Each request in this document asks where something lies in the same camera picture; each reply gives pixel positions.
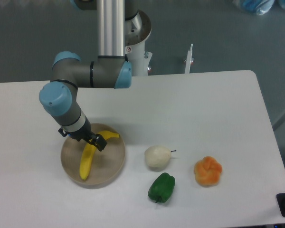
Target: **yellow banana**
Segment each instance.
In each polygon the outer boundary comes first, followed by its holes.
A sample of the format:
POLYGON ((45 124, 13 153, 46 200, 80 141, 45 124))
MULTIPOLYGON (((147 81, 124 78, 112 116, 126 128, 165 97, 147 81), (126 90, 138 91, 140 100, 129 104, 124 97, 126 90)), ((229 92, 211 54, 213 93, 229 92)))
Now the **yellow banana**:
MULTIPOLYGON (((119 138, 118 133, 113 133, 110 131, 100 131, 98 134, 102 135, 105 140, 108 140, 110 138, 119 138)), ((94 153, 96 151, 96 147, 91 145, 91 144, 86 144, 84 151, 82 152, 81 155, 81 162, 80 162, 80 167, 79 167, 79 174, 81 179, 86 180, 90 170, 91 170, 91 165, 92 165, 92 159, 94 156, 94 153)))

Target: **pear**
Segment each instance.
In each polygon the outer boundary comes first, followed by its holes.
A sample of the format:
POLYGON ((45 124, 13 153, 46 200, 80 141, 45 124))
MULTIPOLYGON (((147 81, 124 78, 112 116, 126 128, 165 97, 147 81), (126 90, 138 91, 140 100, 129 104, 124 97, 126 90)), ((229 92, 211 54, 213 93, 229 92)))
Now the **pear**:
POLYGON ((144 152, 144 156, 149 167, 162 168, 168 164, 171 150, 162 145, 151 146, 144 152))

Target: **white table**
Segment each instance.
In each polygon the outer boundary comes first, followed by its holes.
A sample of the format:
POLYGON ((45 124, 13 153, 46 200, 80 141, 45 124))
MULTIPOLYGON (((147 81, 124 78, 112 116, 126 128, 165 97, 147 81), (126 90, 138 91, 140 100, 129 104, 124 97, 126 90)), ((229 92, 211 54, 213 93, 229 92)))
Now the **white table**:
POLYGON ((285 170, 255 74, 251 71, 133 78, 130 89, 79 89, 93 123, 115 128, 126 162, 104 188, 85 189, 65 174, 65 138, 38 101, 47 82, 0 84, 0 228, 236 227, 285 223, 276 194, 285 170), (144 151, 163 144, 176 179, 168 204, 147 192, 162 173, 144 151), (195 162, 214 156, 219 185, 199 186, 195 162))

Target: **wooden plate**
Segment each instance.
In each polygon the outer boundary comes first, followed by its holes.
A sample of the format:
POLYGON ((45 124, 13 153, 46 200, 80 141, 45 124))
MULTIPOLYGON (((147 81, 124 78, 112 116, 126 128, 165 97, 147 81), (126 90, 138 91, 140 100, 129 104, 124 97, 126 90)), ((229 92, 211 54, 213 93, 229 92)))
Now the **wooden plate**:
MULTIPOLYGON (((108 130, 118 133, 112 127, 104 124, 93 123, 91 130, 94 133, 108 130)), ((125 145, 120 135, 119 138, 107 140, 105 149, 96 150, 92 160, 90 174, 86 180, 79 175, 81 155, 86 142, 80 142, 68 137, 61 150, 61 163, 68 176, 78 185, 86 188, 102 187, 114 179, 124 165, 125 145)))

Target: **gray robot arm segment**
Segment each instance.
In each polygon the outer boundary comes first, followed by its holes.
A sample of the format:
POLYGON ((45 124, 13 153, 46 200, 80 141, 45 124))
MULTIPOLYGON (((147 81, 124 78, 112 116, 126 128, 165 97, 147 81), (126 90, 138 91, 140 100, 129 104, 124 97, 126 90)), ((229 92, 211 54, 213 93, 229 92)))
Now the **gray robot arm segment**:
POLYGON ((61 126, 58 131, 63 136, 83 139, 101 151, 106 141, 91 132, 90 122, 76 101, 77 90, 79 87, 128 88, 132 66, 124 56, 124 0, 97 0, 97 8, 98 60, 82 64, 74 53, 59 53, 52 67, 52 79, 40 91, 39 100, 61 126))

